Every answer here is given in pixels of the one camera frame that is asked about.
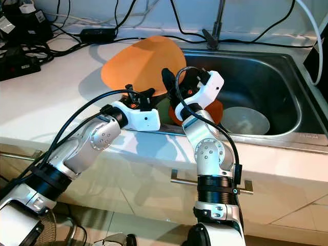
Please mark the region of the grey floor fan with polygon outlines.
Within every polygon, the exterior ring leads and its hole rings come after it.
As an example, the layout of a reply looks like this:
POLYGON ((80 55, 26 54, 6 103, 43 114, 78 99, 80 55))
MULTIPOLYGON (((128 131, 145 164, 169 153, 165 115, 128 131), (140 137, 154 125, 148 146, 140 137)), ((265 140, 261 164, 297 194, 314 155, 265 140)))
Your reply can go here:
POLYGON ((54 246, 57 225, 54 211, 51 210, 44 215, 37 215, 36 218, 42 223, 43 229, 33 246, 54 246))

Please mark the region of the orange plate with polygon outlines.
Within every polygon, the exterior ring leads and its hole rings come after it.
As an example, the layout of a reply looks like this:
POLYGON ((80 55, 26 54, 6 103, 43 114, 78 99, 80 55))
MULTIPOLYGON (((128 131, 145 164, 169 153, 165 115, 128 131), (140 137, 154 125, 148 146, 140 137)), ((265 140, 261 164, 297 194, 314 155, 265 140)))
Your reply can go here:
POLYGON ((154 95, 166 94, 161 71, 178 72, 187 65, 183 51, 168 37, 152 36, 132 44, 103 65, 101 81, 110 89, 133 85, 134 91, 154 89, 154 95))

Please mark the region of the grey bowl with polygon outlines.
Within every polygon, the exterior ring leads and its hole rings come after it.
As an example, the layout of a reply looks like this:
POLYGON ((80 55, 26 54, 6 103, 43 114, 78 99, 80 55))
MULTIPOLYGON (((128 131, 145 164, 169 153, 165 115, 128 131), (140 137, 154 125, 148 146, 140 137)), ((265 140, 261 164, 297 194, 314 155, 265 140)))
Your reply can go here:
POLYGON ((220 125, 232 134, 265 134, 271 129, 269 120, 262 113, 243 106, 223 110, 220 125))

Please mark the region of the black power strip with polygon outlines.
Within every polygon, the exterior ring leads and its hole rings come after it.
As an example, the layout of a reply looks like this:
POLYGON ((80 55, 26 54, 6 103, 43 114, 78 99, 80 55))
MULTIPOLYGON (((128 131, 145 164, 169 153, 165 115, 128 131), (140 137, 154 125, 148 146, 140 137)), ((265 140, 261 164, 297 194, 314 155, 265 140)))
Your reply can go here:
POLYGON ((21 49, 9 49, 0 56, 0 80, 40 72, 37 58, 26 56, 21 49))

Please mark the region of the orange bowl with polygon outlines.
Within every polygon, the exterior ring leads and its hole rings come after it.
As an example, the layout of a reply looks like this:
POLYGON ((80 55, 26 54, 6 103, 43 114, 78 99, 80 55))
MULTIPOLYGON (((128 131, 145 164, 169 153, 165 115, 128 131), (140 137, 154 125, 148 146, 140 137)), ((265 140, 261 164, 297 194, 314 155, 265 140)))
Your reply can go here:
MULTIPOLYGON (((213 101, 204 110, 209 112, 213 122, 215 122, 216 124, 220 124, 220 120, 223 117, 223 104, 219 100, 213 101)), ((168 114, 169 114, 169 117, 171 118, 171 120, 173 120, 173 122, 176 125, 182 124, 182 121, 177 119, 176 115, 174 114, 174 107, 169 108, 168 114)))

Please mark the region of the black power adapter brick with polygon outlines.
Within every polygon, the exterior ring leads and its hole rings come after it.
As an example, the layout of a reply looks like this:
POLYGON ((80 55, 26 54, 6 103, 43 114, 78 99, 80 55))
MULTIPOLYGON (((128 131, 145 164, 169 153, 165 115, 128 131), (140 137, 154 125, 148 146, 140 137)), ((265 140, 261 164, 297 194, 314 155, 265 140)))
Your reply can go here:
POLYGON ((116 36, 117 31, 115 28, 87 28, 78 34, 82 43, 89 44, 111 43, 116 36))

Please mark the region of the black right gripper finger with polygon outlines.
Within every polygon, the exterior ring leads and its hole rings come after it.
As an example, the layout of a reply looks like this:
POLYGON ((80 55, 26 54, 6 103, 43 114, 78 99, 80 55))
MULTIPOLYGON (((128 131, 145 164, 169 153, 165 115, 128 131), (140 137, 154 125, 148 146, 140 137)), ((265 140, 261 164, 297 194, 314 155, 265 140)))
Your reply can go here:
POLYGON ((180 103, 180 97, 177 96, 177 90, 175 89, 176 78, 173 72, 168 68, 163 68, 161 71, 162 82, 167 90, 167 97, 172 104, 180 103))

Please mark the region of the stainless steel sink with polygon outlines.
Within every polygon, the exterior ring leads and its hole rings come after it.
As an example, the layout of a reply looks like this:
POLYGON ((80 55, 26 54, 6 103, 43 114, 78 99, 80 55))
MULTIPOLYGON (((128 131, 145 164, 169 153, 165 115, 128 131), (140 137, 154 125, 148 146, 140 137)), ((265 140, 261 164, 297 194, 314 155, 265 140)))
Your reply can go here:
POLYGON ((262 134, 231 134, 237 143, 328 153, 328 118, 320 112, 301 72, 288 54, 184 49, 187 64, 218 72, 218 100, 227 108, 262 113, 262 134))

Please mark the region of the black plug-in charger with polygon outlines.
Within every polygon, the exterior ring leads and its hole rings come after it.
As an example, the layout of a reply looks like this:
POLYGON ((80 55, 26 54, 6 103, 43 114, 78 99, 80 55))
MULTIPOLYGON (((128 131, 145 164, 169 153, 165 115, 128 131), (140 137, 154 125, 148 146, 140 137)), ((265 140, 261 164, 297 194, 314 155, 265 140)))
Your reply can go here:
POLYGON ((2 0, 0 37, 10 40, 37 40, 47 42, 53 38, 51 23, 33 0, 2 0))

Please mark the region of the metal faucet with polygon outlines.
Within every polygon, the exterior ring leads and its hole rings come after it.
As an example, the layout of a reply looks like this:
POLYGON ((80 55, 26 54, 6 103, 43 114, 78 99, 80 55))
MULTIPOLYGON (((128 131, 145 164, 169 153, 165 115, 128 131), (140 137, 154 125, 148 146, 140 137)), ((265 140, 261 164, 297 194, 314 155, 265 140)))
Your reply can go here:
POLYGON ((207 49, 210 51, 217 51, 218 45, 220 42, 220 33, 222 29, 222 15, 225 7, 226 0, 220 0, 219 7, 216 15, 216 21, 214 22, 214 26, 212 31, 209 32, 206 29, 202 29, 203 37, 207 42, 207 49))

